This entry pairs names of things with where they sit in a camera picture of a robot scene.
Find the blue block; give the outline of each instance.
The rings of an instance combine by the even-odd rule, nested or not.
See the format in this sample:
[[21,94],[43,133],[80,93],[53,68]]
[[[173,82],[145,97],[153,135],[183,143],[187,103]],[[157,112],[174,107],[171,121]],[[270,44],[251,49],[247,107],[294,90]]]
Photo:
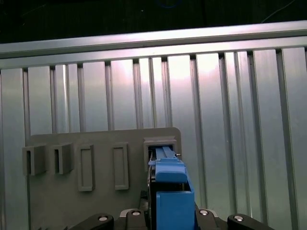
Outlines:
[[162,183],[186,183],[188,181],[184,163],[175,156],[175,152],[169,147],[156,149],[155,162],[150,161],[149,165],[155,163],[155,180]]
[[157,192],[157,230],[194,230],[194,192]]

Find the horizontal metal bar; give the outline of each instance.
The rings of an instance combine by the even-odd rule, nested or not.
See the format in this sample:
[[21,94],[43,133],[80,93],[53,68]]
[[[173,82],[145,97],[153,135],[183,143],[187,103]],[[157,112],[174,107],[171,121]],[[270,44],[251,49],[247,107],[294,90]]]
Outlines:
[[170,55],[184,55],[196,53],[227,52],[227,51],[248,51],[275,48],[291,48],[307,46],[307,36],[261,39],[236,42],[218,42],[206,44],[161,46],[148,48],[135,48],[123,50],[107,50],[78,54],[60,54],[40,57],[19,57],[0,59],[0,69],[22,68],[30,66],[70,64],[78,62],[94,62],[123,60],[143,57],[160,57]]
[[119,34],[0,45],[0,58],[307,35],[307,21]]

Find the vertical groove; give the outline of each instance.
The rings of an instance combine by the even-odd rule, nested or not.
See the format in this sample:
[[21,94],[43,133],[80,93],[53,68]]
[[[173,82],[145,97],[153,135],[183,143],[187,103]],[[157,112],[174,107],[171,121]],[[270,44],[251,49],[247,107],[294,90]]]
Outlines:
[[255,117],[255,127],[256,127],[256,143],[257,143],[257,153],[259,159],[259,176],[260,176],[260,194],[261,194],[261,208],[262,208],[262,222],[265,224],[269,223],[268,219],[268,206],[267,206],[267,194],[265,186],[265,169],[263,163],[263,149],[262,149],[262,139],[261,139],[261,120],[259,115],[259,103],[258,103],[258,92],[257,92],[257,79],[255,71],[255,62],[253,53],[248,53],[248,64],[250,67],[250,77],[251,77],[251,91],[253,97],[254,106],[254,117]]
[[199,81],[197,72],[196,59],[190,61],[190,72],[192,80],[193,90],[193,101],[195,110],[195,131],[196,131],[196,143],[197,143],[197,162],[199,168],[199,179],[201,188],[201,205],[202,207],[208,207],[207,197],[207,182],[206,182],[206,171],[204,161],[204,148],[202,139],[202,124],[201,124],[201,105],[200,105],[200,92],[199,92]]
[[55,67],[50,67],[50,98],[51,98],[51,128],[52,133],[57,133],[57,116],[55,100]]
[[68,82],[68,74],[69,74],[69,70],[68,70],[68,65],[63,65],[63,74],[64,74],[64,98],[65,98],[65,132],[69,132],[70,131],[70,123],[71,123],[71,119],[70,119],[70,114],[69,114],[69,107],[70,107],[70,101],[69,101],[69,82]]
[[[24,145],[29,144],[31,130],[30,130],[30,105],[29,105],[29,82],[28,69],[23,69],[23,98],[24,98]],[[28,220],[31,219],[30,212],[30,194],[29,194],[29,177],[25,178],[26,196],[27,196],[27,214]],[[28,229],[31,229],[31,221],[28,221]]]
[[220,74],[221,74],[220,77],[221,77],[223,112],[224,112],[225,140],[226,140],[226,151],[227,151],[226,154],[228,162],[230,207],[232,213],[237,213],[238,209],[237,209],[237,194],[236,194],[235,163],[234,163],[233,143],[232,143],[232,134],[231,134],[226,62],[224,54],[219,57],[219,62],[220,62]]
[[5,224],[5,181],[4,181],[4,149],[3,149],[3,129],[2,129],[2,77],[0,70],[0,228],[6,229]]
[[155,101],[155,90],[154,90],[154,64],[153,59],[149,59],[149,80],[150,80],[150,91],[151,91],[151,101],[153,105],[153,126],[156,128],[157,125],[157,111],[156,111],[156,101]]
[[291,130],[289,122],[286,82],[284,78],[283,54],[281,50],[276,52],[276,57],[277,57],[280,101],[282,107],[283,138],[284,138],[284,149],[286,153],[286,167],[287,167],[287,177],[288,177],[292,230],[299,230],[297,197],[295,190],[296,186],[295,186],[293,154],[292,154],[292,144],[291,144]]
[[164,91],[164,106],[165,106],[165,120],[166,127],[173,126],[172,108],[171,108],[171,93],[170,93],[170,79],[168,72],[168,61],[162,60],[162,83]]
[[142,93],[141,93],[141,72],[139,60],[133,60],[133,86],[134,86],[134,101],[135,101],[135,115],[136,128],[143,127],[142,116]]
[[114,130],[113,104],[112,104],[112,84],[111,84],[111,62],[105,64],[106,71],[106,110],[108,130]]
[[239,70],[239,59],[238,59],[238,53],[235,53],[235,68],[236,68],[236,87],[238,92],[238,105],[239,105],[239,121],[240,121],[240,130],[242,134],[242,148],[243,148],[243,157],[244,157],[244,173],[245,173],[245,186],[246,186],[246,192],[247,192],[247,204],[248,204],[248,216],[252,217],[252,210],[251,210],[251,199],[250,199],[250,190],[249,190],[249,179],[248,179],[248,160],[247,160],[247,151],[246,151],[246,145],[245,145],[245,134],[244,134],[244,120],[243,120],[243,104],[242,104],[242,94],[241,94],[241,87],[240,87],[240,70]]
[[83,65],[78,65],[78,91],[79,91],[79,116],[80,116],[80,132],[85,132],[85,101],[84,101],[84,75]]
[[30,130],[30,105],[29,105],[29,82],[28,69],[23,70],[23,94],[24,94],[24,138],[25,145],[28,145],[31,136]]
[[67,92],[67,113],[68,113],[68,132],[71,132],[71,92],[69,89],[70,81],[69,81],[69,68],[66,65],[66,92]]

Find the screw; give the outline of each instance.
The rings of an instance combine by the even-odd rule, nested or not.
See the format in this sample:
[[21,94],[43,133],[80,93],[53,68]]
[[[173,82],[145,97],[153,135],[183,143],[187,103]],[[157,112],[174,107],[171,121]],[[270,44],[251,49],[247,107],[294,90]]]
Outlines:
[[206,210],[201,210],[200,213],[204,216],[207,216],[208,215],[208,212]]
[[244,221],[243,217],[241,216],[234,216],[234,219],[237,220],[237,221]]
[[98,220],[99,220],[99,221],[106,221],[106,220],[107,220],[107,217],[99,217]]
[[139,211],[134,211],[132,214],[133,214],[134,216],[138,216],[138,215],[140,215],[141,213],[140,213]]

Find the gray plastic board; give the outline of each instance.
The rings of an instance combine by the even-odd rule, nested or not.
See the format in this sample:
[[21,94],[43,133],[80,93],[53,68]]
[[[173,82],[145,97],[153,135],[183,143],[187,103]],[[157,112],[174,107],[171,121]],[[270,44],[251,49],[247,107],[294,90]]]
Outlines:
[[150,145],[181,154],[176,128],[32,136],[23,149],[31,229],[64,230],[96,213],[138,208]]

